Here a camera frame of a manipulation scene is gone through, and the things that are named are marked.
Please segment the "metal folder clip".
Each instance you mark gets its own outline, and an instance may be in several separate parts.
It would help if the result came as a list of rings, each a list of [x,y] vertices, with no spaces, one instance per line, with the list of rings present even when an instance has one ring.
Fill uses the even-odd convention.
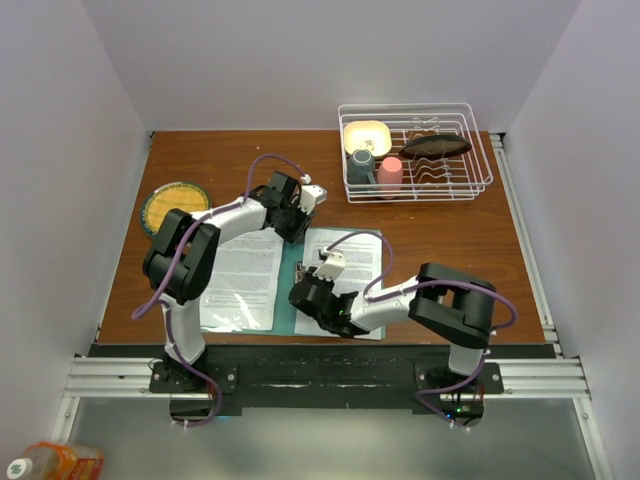
[[[297,284],[302,281],[306,274],[306,267],[303,265],[301,261],[297,261],[295,263],[294,268],[294,283]]]

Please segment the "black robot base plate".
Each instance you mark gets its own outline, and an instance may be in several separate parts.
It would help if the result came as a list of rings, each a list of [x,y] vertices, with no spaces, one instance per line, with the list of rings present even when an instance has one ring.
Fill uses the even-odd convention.
[[[222,345],[210,346],[187,370],[162,356],[150,361],[149,389],[168,394],[175,420],[210,412],[239,416],[249,408],[409,409],[424,401],[473,424],[487,395],[504,391],[499,366],[484,364],[477,379],[441,397],[432,390],[463,381],[448,369],[444,346]]]

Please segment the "printed white paper sheet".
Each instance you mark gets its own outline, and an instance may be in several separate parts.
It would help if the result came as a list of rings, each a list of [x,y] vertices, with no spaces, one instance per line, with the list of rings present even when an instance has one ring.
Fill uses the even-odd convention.
[[[220,246],[200,297],[201,329],[271,330],[282,251],[283,240],[272,229],[246,233]]]

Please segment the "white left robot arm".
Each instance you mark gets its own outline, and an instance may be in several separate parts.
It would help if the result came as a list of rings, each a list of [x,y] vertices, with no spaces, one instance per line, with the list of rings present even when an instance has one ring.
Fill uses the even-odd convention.
[[[185,392],[200,390],[207,368],[198,362],[206,344],[199,299],[209,284],[217,250],[247,233],[272,229],[290,244],[300,244],[327,191],[305,175],[297,180],[275,172],[265,185],[203,213],[174,208],[164,217],[143,261],[153,294],[137,307],[142,318],[155,305],[163,312],[165,352],[175,362],[171,378]]]

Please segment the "green file folder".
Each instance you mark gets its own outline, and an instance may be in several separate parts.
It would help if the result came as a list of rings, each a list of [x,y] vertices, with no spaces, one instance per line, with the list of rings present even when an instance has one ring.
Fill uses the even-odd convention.
[[[299,311],[289,303],[288,296],[294,285],[295,263],[297,261],[302,262],[304,244],[305,240],[301,245],[291,245],[283,242],[272,329],[269,331],[240,332],[232,334],[296,335],[294,333],[295,320],[296,313]]]

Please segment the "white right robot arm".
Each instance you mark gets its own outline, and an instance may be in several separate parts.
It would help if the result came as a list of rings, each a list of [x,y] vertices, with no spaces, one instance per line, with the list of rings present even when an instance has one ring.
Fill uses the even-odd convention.
[[[366,335],[381,327],[414,321],[450,343],[445,379],[459,393],[481,380],[479,364],[492,331],[495,287],[435,263],[419,274],[368,298],[362,292],[336,295],[335,283],[310,268],[289,293],[289,303],[318,326],[343,338]]]

